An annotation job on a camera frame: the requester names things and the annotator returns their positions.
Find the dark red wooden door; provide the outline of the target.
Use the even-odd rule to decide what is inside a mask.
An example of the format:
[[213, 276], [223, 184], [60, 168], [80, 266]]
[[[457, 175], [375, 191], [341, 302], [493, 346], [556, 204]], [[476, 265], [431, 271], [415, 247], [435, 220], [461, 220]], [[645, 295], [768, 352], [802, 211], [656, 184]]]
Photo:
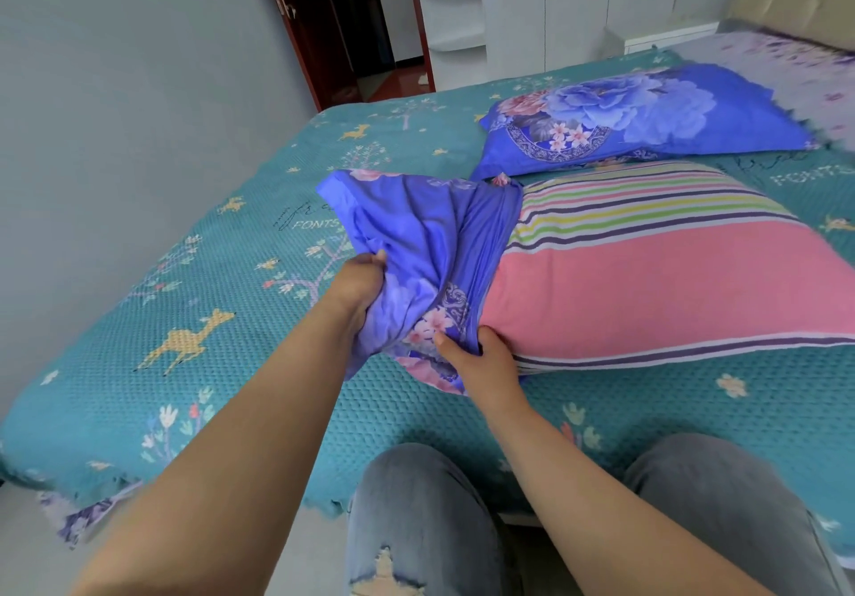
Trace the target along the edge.
[[333, 0], [274, 0], [316, 108], [362, 102]]

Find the pink striped pillow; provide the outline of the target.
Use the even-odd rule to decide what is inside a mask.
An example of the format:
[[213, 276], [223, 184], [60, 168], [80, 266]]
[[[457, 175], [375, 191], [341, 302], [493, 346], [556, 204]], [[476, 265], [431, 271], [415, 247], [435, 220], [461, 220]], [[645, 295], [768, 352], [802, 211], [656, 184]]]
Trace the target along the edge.
[[720, 170], [607, 167], [525, 187], [479, 324], [523, 374], [855, 345], [855, 267]]

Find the person's right forearm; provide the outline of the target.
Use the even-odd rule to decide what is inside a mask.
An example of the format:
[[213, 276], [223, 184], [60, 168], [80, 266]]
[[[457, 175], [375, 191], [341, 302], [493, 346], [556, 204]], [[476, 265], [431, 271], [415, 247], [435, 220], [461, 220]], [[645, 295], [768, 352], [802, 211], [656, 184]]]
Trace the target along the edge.
[[516, 380], [468, 392], [584, 596], [773, 596], [564, 439]]

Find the purple floral bed sheet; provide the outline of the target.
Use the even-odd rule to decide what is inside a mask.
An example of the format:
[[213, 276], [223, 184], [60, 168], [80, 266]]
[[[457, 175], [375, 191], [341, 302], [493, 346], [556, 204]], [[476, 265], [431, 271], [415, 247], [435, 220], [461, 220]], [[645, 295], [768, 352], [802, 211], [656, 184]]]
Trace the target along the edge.
[[80, 543], [86, 543], [95, 534], [96, 528], [102, 524], [102, 521], [143, 485], [143, 482], [133, 483], [117, 494], [84, 508], [79, 508], [56, 492], [39, 491], [36, 496], [39, 507], [62, 545], [68, 549], [74, 549]]

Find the person's grey ripped jeans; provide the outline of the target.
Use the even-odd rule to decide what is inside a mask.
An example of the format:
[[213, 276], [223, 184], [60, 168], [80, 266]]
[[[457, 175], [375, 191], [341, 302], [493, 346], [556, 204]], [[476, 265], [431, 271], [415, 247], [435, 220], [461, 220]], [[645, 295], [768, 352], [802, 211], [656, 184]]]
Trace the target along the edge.
[[[660, 439], [625, 486], [777, 596], [855, 596], [818, 520], [775, 470], [699, 433]], [[516, 596], [500, 521], [448, 457], [407, 443], [350, 502], [346, 596]]]

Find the white nightstand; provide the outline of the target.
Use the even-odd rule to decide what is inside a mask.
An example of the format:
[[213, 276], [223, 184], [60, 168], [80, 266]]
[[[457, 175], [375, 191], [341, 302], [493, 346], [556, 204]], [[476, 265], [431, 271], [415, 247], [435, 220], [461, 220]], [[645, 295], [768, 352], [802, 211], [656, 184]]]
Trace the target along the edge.
[[612, 24], [605, 28], [600, 58], [623, 56], [647, 49], [666, 49], [718, 32], [719, 20], [681, 19], [647, 24]]

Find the purple floral quilt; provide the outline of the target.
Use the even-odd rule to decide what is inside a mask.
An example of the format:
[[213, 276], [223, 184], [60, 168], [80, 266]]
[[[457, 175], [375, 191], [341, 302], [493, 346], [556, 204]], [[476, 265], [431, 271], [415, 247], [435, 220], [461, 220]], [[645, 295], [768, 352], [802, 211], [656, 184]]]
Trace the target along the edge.
[[855, 52], [753, 31], [716, 33], [670, 50], [772, 89], [778, 105], [855, 152]]

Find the person's right hand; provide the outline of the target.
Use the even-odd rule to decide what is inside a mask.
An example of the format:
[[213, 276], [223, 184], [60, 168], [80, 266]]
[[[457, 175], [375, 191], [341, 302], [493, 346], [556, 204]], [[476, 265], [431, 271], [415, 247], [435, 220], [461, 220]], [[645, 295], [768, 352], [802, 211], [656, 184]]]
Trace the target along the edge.
[[490, 327], [479, 327], [477, 334], [480, 353], [476, 360], [454, 366], [467, 395], [486, 418], [519, 411], [527, 401], [513, 355]]

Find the blue floral pillowcase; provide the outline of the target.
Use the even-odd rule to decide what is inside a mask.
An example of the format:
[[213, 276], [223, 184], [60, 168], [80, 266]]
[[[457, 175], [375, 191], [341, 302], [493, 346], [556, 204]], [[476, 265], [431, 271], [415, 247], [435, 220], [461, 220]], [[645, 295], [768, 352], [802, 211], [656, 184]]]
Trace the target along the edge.
[[383, 353], [423, 384], [464, 396], [435, 346], [443, 332], [479, 352], [487, 292], [517, 224], [522, 186], [500, 175], [442, 180], [362, 169], [330, 173], [316, 189], [357, 254], [387, 253], [384, 283], [350, 353], [345, 379]]

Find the white wardrobe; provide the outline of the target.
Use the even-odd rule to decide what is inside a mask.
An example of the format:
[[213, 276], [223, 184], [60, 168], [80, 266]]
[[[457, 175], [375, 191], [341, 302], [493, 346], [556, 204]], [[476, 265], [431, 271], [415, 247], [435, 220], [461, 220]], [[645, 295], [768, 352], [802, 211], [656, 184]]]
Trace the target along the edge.
[[601, 60], [605, 28], [719, 20], [729, 0], [414, 0], [436, 91]]

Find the person's left forearm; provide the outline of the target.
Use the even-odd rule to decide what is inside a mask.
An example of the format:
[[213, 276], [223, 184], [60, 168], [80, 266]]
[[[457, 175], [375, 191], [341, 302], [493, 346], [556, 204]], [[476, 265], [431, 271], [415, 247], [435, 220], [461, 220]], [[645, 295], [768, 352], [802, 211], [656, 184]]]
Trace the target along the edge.
[[111, 525], [70, 596], [264, 596], [358, 321], [343, 298], [316, 304]]

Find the teal patterned bedspread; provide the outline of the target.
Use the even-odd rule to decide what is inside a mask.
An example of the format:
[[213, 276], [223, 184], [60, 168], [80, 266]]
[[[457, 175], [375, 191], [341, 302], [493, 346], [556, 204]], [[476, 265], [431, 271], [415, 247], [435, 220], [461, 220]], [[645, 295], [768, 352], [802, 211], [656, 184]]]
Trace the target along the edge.
[[[484, 143], [475, 119], [502, 95], [679, 62], [648, 50], [320, 113], [19, 394], [0, 421], [0, 480], [82, 510], [160, 474], [353, 254], [315, 194], [330, 171], [467, 177]], [[855, 346], [554, 373], [523, 387], [614, 474], [670, 433], [732, 440], [771, 462], [835, 552], [855, 559]]]

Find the person's left hand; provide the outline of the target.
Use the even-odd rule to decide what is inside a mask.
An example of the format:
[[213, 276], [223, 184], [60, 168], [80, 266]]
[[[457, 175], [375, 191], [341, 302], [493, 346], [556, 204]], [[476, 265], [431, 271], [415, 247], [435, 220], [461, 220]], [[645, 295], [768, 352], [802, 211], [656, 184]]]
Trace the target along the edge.
[[371, 253], [355, 256], [342, 266], [322, 299], [324, 309], [342, 319], [353, 334], [364, 326], [386, 276], [385, 271], [383, 279], [369, 278], [366, 254]]

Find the blue floral pillow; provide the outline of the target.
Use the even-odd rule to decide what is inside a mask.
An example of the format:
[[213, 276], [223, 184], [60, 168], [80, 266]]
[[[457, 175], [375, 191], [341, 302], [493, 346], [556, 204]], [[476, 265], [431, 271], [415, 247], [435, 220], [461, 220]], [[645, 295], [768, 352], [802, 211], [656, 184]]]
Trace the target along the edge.
[[773, 91], [714, 64], [681, 64], [531, 91], [480, 120], [487, 180], [583, 167], [611, 158], [668, 159], [803, 151], [818, 138]]

